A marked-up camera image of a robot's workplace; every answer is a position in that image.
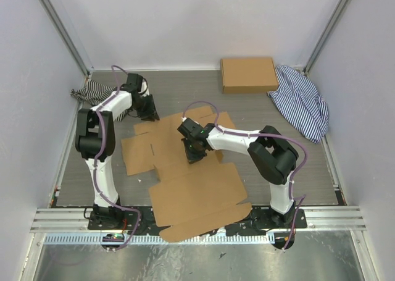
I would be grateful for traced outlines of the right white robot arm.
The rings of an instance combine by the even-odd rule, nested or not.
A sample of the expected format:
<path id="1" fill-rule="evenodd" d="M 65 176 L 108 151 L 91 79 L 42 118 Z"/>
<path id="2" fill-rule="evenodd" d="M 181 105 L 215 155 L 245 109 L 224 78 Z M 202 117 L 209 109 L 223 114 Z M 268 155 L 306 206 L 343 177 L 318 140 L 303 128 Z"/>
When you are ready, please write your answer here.
<path id="1" fill-rule="evenodd" d="M 187 160 L 194 164 L 208 151 L 231 151 L 249 156 L 270 187 L 270 217 L 278 228 L 287 227 L 294 218 L 295 200 L 291 194 L 291 176 L 296 169 L 297 151 L 271 126 L 263 130 L 235 130 L 190 118 L 182 118 L 177 128 Z"/>

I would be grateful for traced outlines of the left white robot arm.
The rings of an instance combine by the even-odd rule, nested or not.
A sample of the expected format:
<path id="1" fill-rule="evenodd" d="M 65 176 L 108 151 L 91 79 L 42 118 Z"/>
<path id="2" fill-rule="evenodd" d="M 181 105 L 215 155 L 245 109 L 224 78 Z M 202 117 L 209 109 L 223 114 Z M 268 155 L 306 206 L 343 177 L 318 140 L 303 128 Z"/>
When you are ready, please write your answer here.
<path id="1" fill-rule="evenodd" d="M 93 181 L 94 203 L 89 217 L 93 226 L 115 230 L 125 221 L 125 210 L 114 184 L 112 155 L 116 145 L 114 120 L 130 110 L 143 121 L 160 119 L 148 83 L 137 73 L 128 73 L 124 84 L 98 104 L 80 109 L 77 114 L 75 147 Z"/>

